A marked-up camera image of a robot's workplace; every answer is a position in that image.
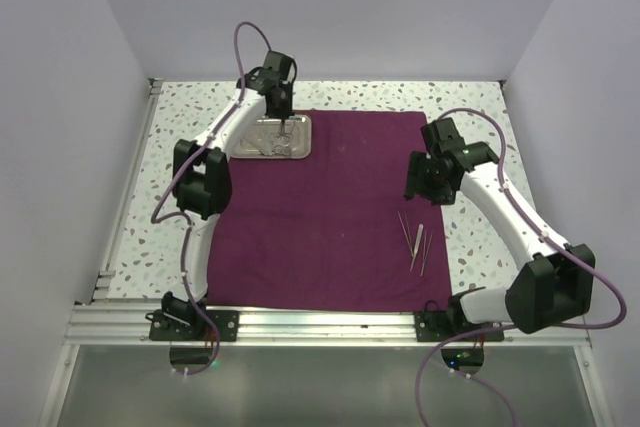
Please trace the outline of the steel surgical scissors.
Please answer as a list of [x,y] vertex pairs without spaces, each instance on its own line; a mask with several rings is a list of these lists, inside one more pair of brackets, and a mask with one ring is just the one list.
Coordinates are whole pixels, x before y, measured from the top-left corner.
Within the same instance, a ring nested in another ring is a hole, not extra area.
[[275,134],[273,152],[275,155],[290,156],[293,144],[294,120],[282,120]]

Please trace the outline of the stainless steel instrument tray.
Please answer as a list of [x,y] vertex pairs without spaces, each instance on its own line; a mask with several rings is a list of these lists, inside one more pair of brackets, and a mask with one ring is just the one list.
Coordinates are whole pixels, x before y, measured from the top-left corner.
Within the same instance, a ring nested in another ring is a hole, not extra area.
[[236,144],[231,156],[235,159],[246,160],[299,160],[306,158],[310,155],[312,149],[312,120],[307,115],[294,115],[287,120],[295,121],[290,156],[274,154],[275,134],[281,121],[269,118],[257,120]]

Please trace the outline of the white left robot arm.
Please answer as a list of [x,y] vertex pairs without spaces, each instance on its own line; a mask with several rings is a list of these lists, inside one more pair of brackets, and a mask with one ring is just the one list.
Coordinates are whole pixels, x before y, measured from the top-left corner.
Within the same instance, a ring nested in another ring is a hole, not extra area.
[[262,65],[243,73],[221,115],[192,140],[178,141],[173,150],[173,177],[154,208],[151,221],[172,217],[186,221],[180,252],[180,283],[186,304],[172,319],[185,339],[201,337],[208,316],[201,310],[208,290],[206,268],[199,264],[202,246],[211,240],[216,217],[230,203],[231,153],[254,124],[266,117],[285,122],[293,116],[294,58],[268,51]]

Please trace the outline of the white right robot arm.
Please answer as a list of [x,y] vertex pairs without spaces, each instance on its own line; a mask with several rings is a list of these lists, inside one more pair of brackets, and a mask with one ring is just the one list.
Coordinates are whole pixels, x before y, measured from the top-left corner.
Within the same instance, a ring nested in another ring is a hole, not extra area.
[[463,194],[485,216],[511,254],[517,276],[505,288],[478,287],[450,297],[442,310],[451,336],[468,339],[480,327],[511,323],[535,333],[586,314],[595,255],[547,226],[504,173],[485,142],[467,143],[451,118],[421,129],[425,151],[414,151],[404,196],[448,206]]

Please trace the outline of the broad steel forceps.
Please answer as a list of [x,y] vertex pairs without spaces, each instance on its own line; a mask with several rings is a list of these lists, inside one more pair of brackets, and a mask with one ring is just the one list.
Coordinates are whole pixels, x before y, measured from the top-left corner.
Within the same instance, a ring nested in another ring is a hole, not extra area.
[[413,245],[412,245],[412,250],[411,250],[410,271],[412,271],[413,268],[414,268],[415,260],[417,258],[418,252],[420,250],[421,239],[422,239],[423,233],[424,233],[424,225],[420,223],[418,225],[415,238],[413,239]]

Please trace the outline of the purple cloth wrap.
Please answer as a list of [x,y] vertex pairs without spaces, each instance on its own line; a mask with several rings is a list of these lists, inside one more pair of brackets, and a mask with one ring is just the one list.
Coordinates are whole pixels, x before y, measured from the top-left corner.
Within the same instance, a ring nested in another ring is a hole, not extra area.
[[[214,228],[208,300],[218,306],[411,312],[444,305],[451,280],[440,208],[403,197],[420,112],[314,111],[301,160],[230,163],[233,194]],[[411,254],[397,212],[405,213]],[[423,238],[433,233],[423,277]]]

